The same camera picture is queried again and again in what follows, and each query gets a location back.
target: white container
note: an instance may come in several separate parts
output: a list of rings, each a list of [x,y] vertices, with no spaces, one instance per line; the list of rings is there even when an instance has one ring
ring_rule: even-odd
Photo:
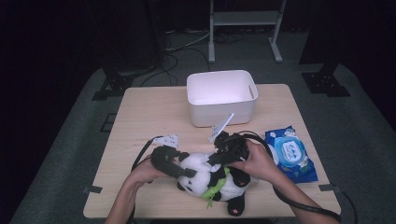
[[[211,127],[231,113],[229,125],[249,122],[259,94],[249,72],[234,70],[189,75],[187,96],[192,124]]]

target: panda plush toy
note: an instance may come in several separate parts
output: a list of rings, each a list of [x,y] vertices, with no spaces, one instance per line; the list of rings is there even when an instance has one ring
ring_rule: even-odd
[[[179,166],[194,170],[193,177],[185,175],[177,179],[177,187],[189,194],[213,201],[228,203],[227,210],[231,216],[239,217],[245,210],[245,191],[250,183],[247,173],[221,164],[208,163],[211,153],[183,152],[179,157]]]

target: panda ear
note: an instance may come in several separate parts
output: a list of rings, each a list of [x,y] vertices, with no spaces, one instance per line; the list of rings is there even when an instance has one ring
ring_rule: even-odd
[[[179,161],[184,161],[184,159],[188,158],[189,156],[190,156],[190,153],[188,153],[188,152],[182,152],[182,153],[180,154],[180,156],[178,156],[178,160],[179,160]]]
[[[181,186],[181,184],[179,182],[177,182],[177,188],[182,190],[182,191],[186,191],[183,186]]]

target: gray floor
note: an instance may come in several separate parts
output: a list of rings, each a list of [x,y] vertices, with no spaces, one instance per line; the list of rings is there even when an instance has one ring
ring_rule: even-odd
[[[269,35],[231,36],[241,40],[216,45],[216,62],[209,65],[210,70],[243,69],[249,71],[256,83],[289,85],[329,179],[352,199],[360,223],[394,223],[395,132],[354,74],[343,65],[337,67],[334,75],[351,97],[329,98],[309,91],[301,73],[317,71],[320,64],[298,64],[307,33],[280,34],[277,43],[283,63],[275,62],[267,42]],[[171,35],[168,44],[176,47],[196,37]],[[206,41],[190,48],[207,55]],[[161,74],[144,86],[186,85],[189,74],[208,71],[206,60],[198,51],[186,49],[172,55],[177,57],[177,66],[170,71],[173,77],[169,79],[167,74]],[[164,68],[173,64],[175,58],[164,58]],[[136,78],[133,85],[140,86],[149,76]],[[88,197],[83,193],[84,187],[92,184],[109,136],[109,133],[100,132],[102,124],[107,114],[117,113],[121,101],[121,97],[92,101],[104,80],[101,69],[92,74],[12,223],[104,222],[87,219],[82,214]],[[351,205],[342,194],[337,194],[337,198],[343,210],[343,223],[353,223]],[[149,220],[138,220],[138,223],[149,223]],[[276,223],[298,222],[294,218],[284,218]]]

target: wet wipes package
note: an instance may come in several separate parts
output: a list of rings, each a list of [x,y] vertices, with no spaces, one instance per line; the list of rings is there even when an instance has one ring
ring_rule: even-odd
[[[318,180],[315,165],[291,126],[266,132],[265,142],[277,156],[277,167],[291,181],[297,184]]]

